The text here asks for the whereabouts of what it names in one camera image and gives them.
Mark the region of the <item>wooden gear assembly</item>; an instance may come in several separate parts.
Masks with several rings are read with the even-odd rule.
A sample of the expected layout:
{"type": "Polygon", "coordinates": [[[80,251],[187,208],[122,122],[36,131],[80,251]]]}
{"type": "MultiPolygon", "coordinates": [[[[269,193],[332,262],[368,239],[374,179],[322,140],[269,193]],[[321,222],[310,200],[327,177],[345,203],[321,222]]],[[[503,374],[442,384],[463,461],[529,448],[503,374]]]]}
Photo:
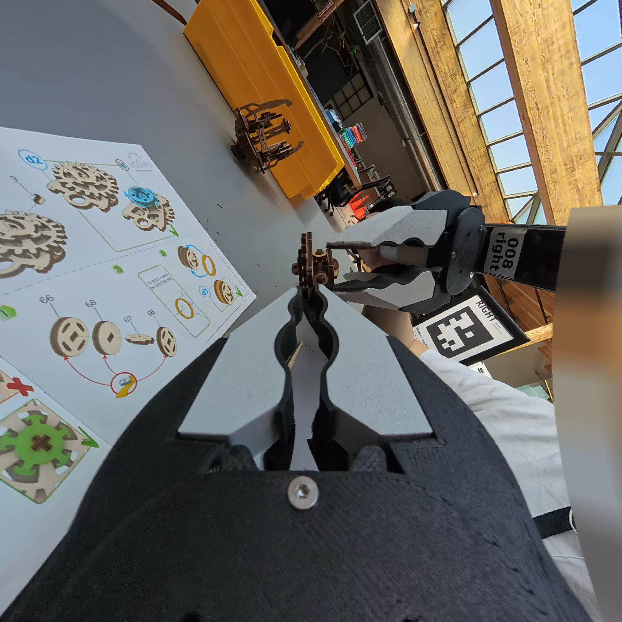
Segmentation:
{"type": "Polygon", "coordinates": [[[338,261],[333,257],[331,249],[316,249],[312,233],[307,232],[301,235],[298,257],[292,264],[291,271],[299,279],[307,320],[310,324],[314,324],[322,309],[318,288],[323,285],[329,291],[334,290],[335,279],[339,272],[338,261]]]}

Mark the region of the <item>person's right hand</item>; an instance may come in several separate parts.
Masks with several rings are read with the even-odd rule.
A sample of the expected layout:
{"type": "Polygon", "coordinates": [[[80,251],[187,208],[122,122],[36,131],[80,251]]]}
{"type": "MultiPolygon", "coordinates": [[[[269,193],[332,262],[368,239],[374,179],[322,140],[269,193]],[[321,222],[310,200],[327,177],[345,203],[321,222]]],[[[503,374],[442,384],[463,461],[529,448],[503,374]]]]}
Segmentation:
{"type": "Polygon", "coordinates": [[[393,261],[382,257],[382,255],[380,255],[379,248],[380,247],[359,249],[357,251],[362,263],[369,268],[369,271],[375,271],[378,268],[393,265],[394,263],[393,261]]]}

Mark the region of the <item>white air vent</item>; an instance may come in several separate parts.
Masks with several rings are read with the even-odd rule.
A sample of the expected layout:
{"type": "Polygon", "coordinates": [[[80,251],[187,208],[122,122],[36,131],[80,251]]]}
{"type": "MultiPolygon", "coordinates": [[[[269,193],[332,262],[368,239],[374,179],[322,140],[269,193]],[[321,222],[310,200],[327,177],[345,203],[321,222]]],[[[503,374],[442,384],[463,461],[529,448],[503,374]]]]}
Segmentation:
{"type": "Polygon", "coordinates": [[[353,18],[365,45],[370,45],[385,33],[374,1],[364,1],[353,12],[353,18]]]}

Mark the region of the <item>wooden ceiling beam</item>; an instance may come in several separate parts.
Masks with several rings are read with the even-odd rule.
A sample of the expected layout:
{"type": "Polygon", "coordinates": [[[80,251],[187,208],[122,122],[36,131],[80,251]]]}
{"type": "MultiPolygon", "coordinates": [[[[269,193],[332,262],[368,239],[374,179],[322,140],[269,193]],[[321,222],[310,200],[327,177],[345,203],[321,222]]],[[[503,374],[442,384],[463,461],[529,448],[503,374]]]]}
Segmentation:
{"type": "Polygon", "coordinates": [[[570,1],[491,1],[547,222],[601,206],[570,1]]]}

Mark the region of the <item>glass skylight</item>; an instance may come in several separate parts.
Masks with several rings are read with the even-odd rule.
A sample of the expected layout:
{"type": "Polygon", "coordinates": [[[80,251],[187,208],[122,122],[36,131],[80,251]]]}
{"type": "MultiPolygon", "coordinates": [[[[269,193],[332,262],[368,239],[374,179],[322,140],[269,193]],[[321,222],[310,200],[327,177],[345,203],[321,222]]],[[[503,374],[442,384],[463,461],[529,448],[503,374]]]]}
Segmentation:
{"type": "MultiPolygon", "coordinates": [[[[571,5],[605,205],[621,205],[621,2],[571,5]]],[[[490,1],[442,1],[510,221],[544,225],[544,207],[490,1]]]]}

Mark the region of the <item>person's right forearm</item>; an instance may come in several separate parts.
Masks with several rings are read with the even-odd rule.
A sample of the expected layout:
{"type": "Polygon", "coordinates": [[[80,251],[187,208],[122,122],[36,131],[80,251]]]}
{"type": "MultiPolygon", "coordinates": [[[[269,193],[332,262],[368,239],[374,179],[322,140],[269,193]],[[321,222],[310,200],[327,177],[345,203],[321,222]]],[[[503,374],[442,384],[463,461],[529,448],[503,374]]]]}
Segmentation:
{"type": "Polygon", "coordinates": [[[364,305],[362,316],[367,318],[390,337],[397,338],[416,356],[421,356],[424,352],[429,350],[427,346],[415,338],[410,314],[408,312],[364,305]]]}

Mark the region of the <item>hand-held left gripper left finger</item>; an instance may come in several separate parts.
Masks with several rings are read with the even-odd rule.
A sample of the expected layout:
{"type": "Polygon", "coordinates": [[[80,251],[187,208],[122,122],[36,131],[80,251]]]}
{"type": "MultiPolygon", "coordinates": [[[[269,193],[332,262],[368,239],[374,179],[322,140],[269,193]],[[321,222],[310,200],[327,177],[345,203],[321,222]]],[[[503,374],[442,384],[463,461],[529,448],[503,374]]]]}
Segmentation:
{"type": "Polygon", "coordinates": [[[294,399],[286,362],[297,340],[293,287],[229,334],[179,433],[228,442],[260,457],[265,470],[289,470],[294,399]]]}

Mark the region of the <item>person in white shirt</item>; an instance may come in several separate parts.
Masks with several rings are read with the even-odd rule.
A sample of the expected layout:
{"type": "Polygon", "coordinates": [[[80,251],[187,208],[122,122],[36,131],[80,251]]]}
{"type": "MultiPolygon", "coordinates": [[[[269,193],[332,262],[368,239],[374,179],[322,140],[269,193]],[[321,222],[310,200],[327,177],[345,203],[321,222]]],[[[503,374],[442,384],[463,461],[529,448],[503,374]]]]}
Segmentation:
{"type": "Polygon", "coordinates": [[[548,553],[592,621],[601,621],[570,507],[554,405],[434,350],[419,358],[473,411],[511,467],[548,553]]]}

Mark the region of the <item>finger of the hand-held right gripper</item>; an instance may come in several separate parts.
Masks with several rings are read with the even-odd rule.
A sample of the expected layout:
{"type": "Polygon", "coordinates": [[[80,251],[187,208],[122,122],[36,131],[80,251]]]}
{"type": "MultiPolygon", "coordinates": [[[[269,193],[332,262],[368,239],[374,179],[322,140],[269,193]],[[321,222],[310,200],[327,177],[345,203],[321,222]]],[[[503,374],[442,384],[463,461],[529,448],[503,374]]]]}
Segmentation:
{"type": "Polygon", "coordinates": [[[383,266],[374,272],[349,272],[333,292],[347,302],[410,314],[439,308],[438,268],[383,266]]]}
{"type": "Polygon", "coordinates": [[[432,247],[448,224],[452,224],[451,210],[396,206],[348,227],[327,241],[325,247],[357,255],[359,249],[380,247],[380,255],[393,261],[393,265],[440,267],[442,263],[433,261],[432,247]]]}

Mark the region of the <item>black framed marker sign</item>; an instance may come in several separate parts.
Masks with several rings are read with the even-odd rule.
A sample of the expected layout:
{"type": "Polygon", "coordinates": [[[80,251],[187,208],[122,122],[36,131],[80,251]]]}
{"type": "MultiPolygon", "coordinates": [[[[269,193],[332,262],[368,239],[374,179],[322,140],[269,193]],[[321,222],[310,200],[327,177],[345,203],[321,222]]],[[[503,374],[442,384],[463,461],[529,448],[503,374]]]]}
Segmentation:
{"type": "Polygon", "coordinates": [[[413,330],[425,346],[466,366],[530,342],[484,287],[466,290],[434,313],[420,317],[413,330]]]}

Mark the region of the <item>partly built wooden model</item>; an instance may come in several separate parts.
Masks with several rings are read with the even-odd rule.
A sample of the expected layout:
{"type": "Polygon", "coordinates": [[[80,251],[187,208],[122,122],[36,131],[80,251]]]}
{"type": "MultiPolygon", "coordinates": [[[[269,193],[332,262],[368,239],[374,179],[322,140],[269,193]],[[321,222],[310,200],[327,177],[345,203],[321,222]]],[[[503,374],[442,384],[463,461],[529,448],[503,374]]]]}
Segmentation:
{"type": "Polygon", "coordinates": [[[295,147],[287,141],[269,144],[270,139],[291,132],[291,123],[282,113],[276,113],[274,110],[279,106],[291,105],[292,101],[289,99],[276,99],[262,104],[248,103],[235,108],[236,140],[231,146],[231,151],[237,160],[244,160],[256,172],[265,174],[303,147],[303,141],[295,147]]]}

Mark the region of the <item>yellow plastic bin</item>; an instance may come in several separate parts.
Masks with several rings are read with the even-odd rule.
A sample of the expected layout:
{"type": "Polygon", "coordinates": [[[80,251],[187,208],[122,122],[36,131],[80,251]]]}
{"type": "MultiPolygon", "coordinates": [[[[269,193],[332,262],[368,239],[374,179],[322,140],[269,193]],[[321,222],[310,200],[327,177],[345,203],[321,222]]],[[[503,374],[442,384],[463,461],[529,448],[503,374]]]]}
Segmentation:
{"type": "Polygon", "coordinates": [[[319,194],[344,167],[333,138],[257,1],[200,1],[184,35],[231,109],[287,99],[290,142],[301,150],[272,174],[287,198],[319,194]]]}

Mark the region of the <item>assembly instruction booklet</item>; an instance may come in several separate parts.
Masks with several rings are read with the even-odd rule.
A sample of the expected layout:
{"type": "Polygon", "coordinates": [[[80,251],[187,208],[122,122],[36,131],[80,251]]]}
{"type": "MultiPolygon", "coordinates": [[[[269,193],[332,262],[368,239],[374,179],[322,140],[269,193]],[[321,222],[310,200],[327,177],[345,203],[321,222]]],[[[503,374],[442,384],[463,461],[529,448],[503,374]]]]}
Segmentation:
{"type": "Polygon", "coordinates": [[[254,302],[139,144],[1,128],[1,509],[43,504],[254,302]]]}

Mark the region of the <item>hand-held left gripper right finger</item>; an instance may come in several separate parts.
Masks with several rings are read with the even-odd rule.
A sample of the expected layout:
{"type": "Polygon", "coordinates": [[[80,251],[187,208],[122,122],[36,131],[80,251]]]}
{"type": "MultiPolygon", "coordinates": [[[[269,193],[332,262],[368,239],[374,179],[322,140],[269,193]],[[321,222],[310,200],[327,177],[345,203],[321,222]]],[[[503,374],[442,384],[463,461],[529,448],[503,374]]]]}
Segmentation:
{"type": "Polygon", "coordinates": [[[396,356],[401,346],[324,285],[309,319],[327,362],[309,448],[320,471],[346,471],[365,447],[428,440],[433,429],[396,356]]]}

